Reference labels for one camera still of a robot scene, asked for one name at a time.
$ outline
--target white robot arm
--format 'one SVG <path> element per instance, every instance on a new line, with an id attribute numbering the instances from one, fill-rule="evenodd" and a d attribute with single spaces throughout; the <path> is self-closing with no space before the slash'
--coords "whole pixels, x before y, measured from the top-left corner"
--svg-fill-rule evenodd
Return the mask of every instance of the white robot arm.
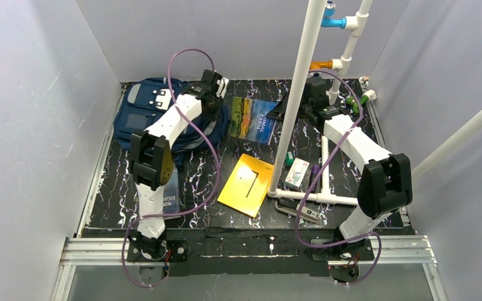
<path id="1" fill-rule="evenodd" d="M 223 105 L 228 79 L 205 70 L 200 82 L 188 86 L 174 104 L 154 124 L 132 134 L 130 169 L 136 183 L 139 215 L 163 213 L 163 191 L 173 173 L 171 147 L 188 126 L 176 107 L 190 120 L 206 115 L 217 118 Z M 165 230 L 163 217 L 142 219 L 138 232 L 146 238 L 158 239 Z"/>
<path id="2" fill-rule="evenodd" d="M 287 96 L 267 118 L 281 119 L 286 107 Z M 351 129 L 353 121 L 346 110 L 340 105 L 328 106 L 324 79 L 311 77 L 306 80 L 298 112 L 299 118 L 306 119 L 335 144 L 350 131 L 341 150 L 361 171 L 357 192 L 359 206 L 339 226 L 340 240 L 372 232 L 385 218 L 411 203 L 411 168 L 407 156 L 394 155 L 380 147 L 359 127 Z"/>
<path id="3" fill-rule="evenodd" d="M 324 122 L 324 136 L 335 144 L 350 131 L 341 150 L 361 171 L 359 206 L 339 226 L 344 239 L 372 232 L 380 222 L 412 200 L 409 159 L 403 154 L 393 155 L 368 138 L 359 127 L 351 129 L 352 124 L 350 116 L 342 114 Z"/>

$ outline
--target book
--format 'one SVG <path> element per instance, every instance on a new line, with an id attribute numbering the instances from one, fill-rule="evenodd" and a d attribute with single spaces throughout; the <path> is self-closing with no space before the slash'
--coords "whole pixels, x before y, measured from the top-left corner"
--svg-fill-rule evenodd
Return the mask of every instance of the book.
<path id="1" fill-rule="evenodd" d="M 265 199 L 273 165 L 242 154 L 219 195 L 219 202 L 255 218 Z"/>
<path id="2" fill-rule="evenodd" d="M 275 119 L 267 119 L 277 103 L 234 97 L 232 100 L 232 121 L 228 130 L 233 137 L 269 144 Z"/>
<path id="3" fill-rule="evenodd" d="M 179 213 L 180 212 L 180 191 L 178 190 L 178 170 L 173 165 L 173 175 L 165 184 L 163 191 L 163 213 Z"/>

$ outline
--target yellow notebook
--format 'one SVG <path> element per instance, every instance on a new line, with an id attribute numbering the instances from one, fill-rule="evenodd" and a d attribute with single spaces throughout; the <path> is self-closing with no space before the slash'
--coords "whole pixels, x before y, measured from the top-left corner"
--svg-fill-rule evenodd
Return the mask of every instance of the yellow notebook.
<path id="1" fill-rule="evenodd" d="M 228 178 L 219 202 L 253 218 L 267 194 L 273 166 L 242 154 Z"/>

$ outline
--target connector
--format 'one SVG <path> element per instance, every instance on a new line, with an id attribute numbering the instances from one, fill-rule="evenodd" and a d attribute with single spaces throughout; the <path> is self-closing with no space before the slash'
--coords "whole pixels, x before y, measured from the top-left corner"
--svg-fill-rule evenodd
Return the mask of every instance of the connector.
<path id="1" fill-rule="evenodd" d="M 324 16 L 323 21 L 321 23 L 321 27 L 328 28 L 328 27 L 339 27 L 344 29 L 346 27 L 346 18 L 340 20 L 333 20 L 331 17 L 335 13 L 335 4 L 333 1 L 328 1 L 326 4 L 326 8 L 324 9 Z"/>
<path id="2" fill-rule="evenodd" d="M 345 58 L 343 55 L 341 55 L 341 58 L 339 59 L 341 63 L 341 68 L 338 70 L 339 75 L 345 75 L 348 72 L 348 67 L 350 66 L 350 61 L 352 60 L 352 57 Z"/>
<path id="3" fill-rule="evenodd" d="M 360 14 L 358 11 L 356 15 L 353 17 L 353 19 L 355 19 L 355 22 L 356 22 L 356 29 L 352 30 L 351 33 L 353 36 L 361 36 L 361 34 L 363 33 L 363 30 L 365 29 L 365 24 L 367 23 L 368 13 Z"/>
<path id="4" fill-rule="evenodd" d="M 355 16 L 345 17 L 345 19 L 346 19 L 345 30 L 354 31 L 358 29 L 358 21 Z"/>
<path id="5" fill-rule="evenodd" d="M 374 90 L 369 90 L 363 93 L 363 96 L 368 97 L 368 100 L 376 100 L 378 97 L 376 96 L 376 92 Z"/>
<path id="6" fill-rule="evenodd" d="M 343 62 L 339 58 L 334 58 L 331 60 L 331 69 L 332 70 L 341 70 L 343 69 Z"/>
<path id="7" fill-rule="evenodd" d="M 309 66 L 310 70 L 317 70 L 322 68 L 331 69 L 333 67 L 333 62 L 330 61 L 312 61 Z"/>

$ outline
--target metal frame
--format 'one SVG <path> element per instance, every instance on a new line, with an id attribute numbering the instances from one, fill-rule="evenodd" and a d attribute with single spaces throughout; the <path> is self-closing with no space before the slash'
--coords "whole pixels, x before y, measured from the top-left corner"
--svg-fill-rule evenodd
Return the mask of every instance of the metal frame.
<path id="1" fill-rule="evenodd" d="M 360 77 L 359 78 L 361 91 L 365 93 L 368 90 L 368 77 Z M 378 145 L 386 149 L 385 146 L 385 139 L 383 138 L 382 128 L 380 127 L 380 123 L 378 122 L 378 115 L 376 113 L 376 109 L 372 101 L 366 102 L 368 113 L 370 114 L 370 121 L 372 122 L 372 127 L 374 128 L 374 134 L 378 140 Z"/>
<path id="2" fill-rule="evenodd" d="M 117 105 L 115 106 L 115 111 L 112 116 L 112 120 L 115 120 L 115 116 L 119 111 L 119 107 L 121 106 L 121 102 L 123 101 L 123 97 L 127 87 L 128 87 L 128 83 L 126 83 L 121 88 L 121 96 L 119 97 L 119 100 L 117 101 Z M 108 131 L 104 136 L 104 141 L 102 143 L 102 148 L 100 149 L 99 159 L 97 161 L 97 166 L 95 167 L 95 172 L 93 174 L 90 190 L 86 198 L 86 203 L 84 206 L 84 210 L 82 211 L 82 216 L 80 217 L 80 222 L 78 223 L 77 237 L 82 237 L 82 231 L 86 227 L 86 224 L 89 224 L 91 212 L 95 204 L 95 197 L 97 196 L 97 191 L 99 190 L 100 177 L 102 175 L 102 171 L 104 170 L 104 164 L 106 163 L 106 158 L 108 158 L 108 151 L 110 150 L 110 144 L 112 143 L 113 135 L 114 135 L 114 125 L 113 123 L 110 123 L 110 127 L 108 128 Z"/>
<path id="3" fill-rule="evenodd" d="M 437 272 L 437 265 L 433 263 L 423 264 L 424 271 L 426 273 L 427 283 L 431 290 L 431 295 L 434 301 L 447 301 L 444 288 L 442 287 L 441 278 L 439 272 Z"/>
<path id="4" fill-rule="evenodd" d="M 377 239 L 371 238 L 370 242 L 376 253 Z M 122 238 L 68 238 L 63 247 L 52 300 L 67 300 L 77 266 L 120 265 L 121 245 Z M 378 264 L 404 263 L 422 264 L 434 300 L 447 300 L 436 268 L 437 259 L 426 235 L 382 236 L 382 254 Z M 372 264 L 372 261 L 359 261 L 359 264 Z M 127 265 L 162 267 L 164 263 L 127 262 Z M 346 261 L 329 261 L 328 265 L 346 265 Z"/>

